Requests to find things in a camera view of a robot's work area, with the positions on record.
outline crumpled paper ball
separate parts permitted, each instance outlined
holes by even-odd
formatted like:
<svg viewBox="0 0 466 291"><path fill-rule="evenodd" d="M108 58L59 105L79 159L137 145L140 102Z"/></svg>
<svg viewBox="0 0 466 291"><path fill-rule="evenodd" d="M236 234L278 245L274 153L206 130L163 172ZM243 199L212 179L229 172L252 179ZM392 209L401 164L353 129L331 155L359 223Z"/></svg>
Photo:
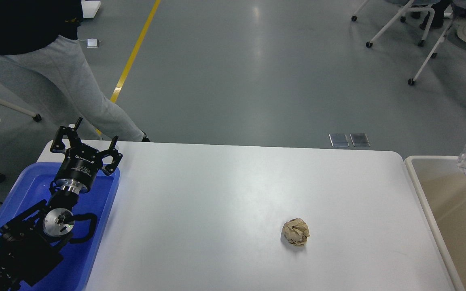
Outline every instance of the crumpled paper ball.
<svg viewBox="0 0 466 291"><path fill-rule="evenodd" d="M291 219L283 225L282 233L289 243L293 245L305 245L309 234L309 226L303 219Z"/></svg>

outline beige bin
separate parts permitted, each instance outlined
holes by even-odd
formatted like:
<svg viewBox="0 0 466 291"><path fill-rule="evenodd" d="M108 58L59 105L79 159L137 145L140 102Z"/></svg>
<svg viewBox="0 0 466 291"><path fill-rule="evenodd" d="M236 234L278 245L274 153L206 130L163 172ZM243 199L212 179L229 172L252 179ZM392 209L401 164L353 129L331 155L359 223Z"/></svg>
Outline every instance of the beige bin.
<svg viewBox="0 0 466 291"><path fill-rule="evenodd" d="M466 176L455 156L410 156L409 175L455 289L466 290Z"/></svg>

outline robotic arm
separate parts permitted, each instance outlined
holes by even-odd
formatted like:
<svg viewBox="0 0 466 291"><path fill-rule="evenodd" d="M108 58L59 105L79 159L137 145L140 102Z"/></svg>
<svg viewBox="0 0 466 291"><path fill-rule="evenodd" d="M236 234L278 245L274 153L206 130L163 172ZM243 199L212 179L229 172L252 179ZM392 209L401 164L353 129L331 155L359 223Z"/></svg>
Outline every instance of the robotic arm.
<svg viewBox="0 0 466 291"><path fill-rule="evenodd" d="M59 251L68 243L84 243L95 233L97 217L93 213L73 214L79 194L91 190L98 170L105 175L114 173L122 154L115 149L115 136L109 149L98 151L81 142L74 128L60 127L50 151L63 153L55 179L50 184L51 198L17 215L0 227L0 291L19 290L23 280L33 286L49 274L64 259ZM70 148L62 139L67 137ZM103 159L113 158L104 166ZM76 221L89 221L87 235L73 238Z"/></svg>

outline gray sweatpants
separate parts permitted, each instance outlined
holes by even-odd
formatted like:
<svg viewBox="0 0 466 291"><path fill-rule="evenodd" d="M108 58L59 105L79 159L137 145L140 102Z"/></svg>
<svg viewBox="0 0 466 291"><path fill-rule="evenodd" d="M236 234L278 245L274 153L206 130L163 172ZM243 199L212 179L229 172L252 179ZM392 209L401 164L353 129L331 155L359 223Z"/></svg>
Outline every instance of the gray sweatpants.
<svg viewBox="0 0 466 291"><path fill-rule="evenodd" d="M77 40L59 36L40 50L0 55L0 83L39 110L57 126L84 118L83 139L108 137L141 141L144 134L118 105L107 99L85 60Z"/></svg>

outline black shirt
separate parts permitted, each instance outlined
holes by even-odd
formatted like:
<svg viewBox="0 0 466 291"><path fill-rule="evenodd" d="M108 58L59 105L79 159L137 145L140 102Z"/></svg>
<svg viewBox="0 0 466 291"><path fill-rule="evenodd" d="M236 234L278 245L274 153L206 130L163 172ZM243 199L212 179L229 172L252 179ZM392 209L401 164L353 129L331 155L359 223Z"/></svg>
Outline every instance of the black shirt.
<svg viewBox="0 0 466 291"><path fill-rule="evenodd" d="M32 52L59 35L76 39L80 0L0 0L0 55Z"/></svg>

